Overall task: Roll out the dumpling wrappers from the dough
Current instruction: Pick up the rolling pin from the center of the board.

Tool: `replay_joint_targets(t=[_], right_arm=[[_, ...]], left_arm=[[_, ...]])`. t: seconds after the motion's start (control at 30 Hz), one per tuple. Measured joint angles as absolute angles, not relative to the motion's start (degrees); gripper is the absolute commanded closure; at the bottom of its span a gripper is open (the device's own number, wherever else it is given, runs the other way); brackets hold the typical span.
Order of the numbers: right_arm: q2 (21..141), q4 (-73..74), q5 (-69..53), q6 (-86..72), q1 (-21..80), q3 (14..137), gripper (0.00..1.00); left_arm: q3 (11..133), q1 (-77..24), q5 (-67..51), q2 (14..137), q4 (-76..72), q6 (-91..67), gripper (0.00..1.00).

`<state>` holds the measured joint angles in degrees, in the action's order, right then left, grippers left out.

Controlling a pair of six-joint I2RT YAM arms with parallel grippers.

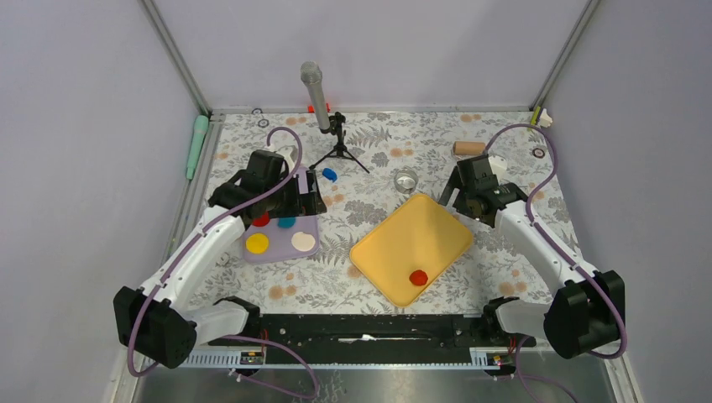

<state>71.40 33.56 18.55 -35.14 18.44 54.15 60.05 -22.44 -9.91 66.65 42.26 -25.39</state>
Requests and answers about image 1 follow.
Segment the wooden dough roller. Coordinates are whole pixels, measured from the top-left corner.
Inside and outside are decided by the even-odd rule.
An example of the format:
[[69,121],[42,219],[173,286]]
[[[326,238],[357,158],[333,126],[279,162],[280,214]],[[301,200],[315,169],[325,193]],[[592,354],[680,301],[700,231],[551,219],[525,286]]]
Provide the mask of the wooden dough roller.
[[475,156],[485,152],[486,143],[474,141],[456,141],[453,143],[453,154],[457,156]]

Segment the yellow tray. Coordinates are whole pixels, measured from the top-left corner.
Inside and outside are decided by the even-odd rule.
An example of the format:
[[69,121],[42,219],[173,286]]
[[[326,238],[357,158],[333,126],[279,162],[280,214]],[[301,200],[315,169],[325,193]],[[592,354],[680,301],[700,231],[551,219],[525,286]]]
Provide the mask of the yellow tray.
[[[474,241],[472,232],[431,197],[415,194],[350,250],[352,264],[389,302],[411,305]],[[429,282],[414,286],[414,270]]]

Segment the red dough ball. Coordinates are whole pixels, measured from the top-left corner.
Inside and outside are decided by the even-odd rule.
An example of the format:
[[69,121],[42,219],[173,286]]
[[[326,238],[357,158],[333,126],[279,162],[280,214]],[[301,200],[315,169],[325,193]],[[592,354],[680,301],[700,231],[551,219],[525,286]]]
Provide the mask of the red dough ball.
[[429,277],[427,272],[424,270],[414,270],[411,272],[409,276],[409,281],[414,285],[414,286],[425,286],[429,282]]

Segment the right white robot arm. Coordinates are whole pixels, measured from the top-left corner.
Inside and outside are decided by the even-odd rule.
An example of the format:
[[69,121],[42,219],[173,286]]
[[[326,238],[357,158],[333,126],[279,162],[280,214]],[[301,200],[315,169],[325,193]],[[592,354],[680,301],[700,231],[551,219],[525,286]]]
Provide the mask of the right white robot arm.
[[438,202],[493,228],[513,244],[552,294],[549,304],[517,297],[489,301],[481,324],[486,342],[501,346],[514,335],[545,339],[564,359],[583,353],[616,359],[625,352],[623,279],[575,256],[535,213],[531,198],[518,185],[499,182],[487,154],[460,160]]

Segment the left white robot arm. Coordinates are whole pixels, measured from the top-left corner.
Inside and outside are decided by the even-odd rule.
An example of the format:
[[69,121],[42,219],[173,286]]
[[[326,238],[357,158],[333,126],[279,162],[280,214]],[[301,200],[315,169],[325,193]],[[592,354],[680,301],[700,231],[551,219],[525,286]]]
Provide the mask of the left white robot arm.
[[122,287],[113,298],[119,342],[174,369],[197,345],[231,336],[249,345],[260,334],[259,308],[226,297],[200,309],[189,301],[211,267],[254,222],[316,216],[326,212],[317,173],[267,150],[254,151],[246,168],[218,186],[191,234],[136,289]]

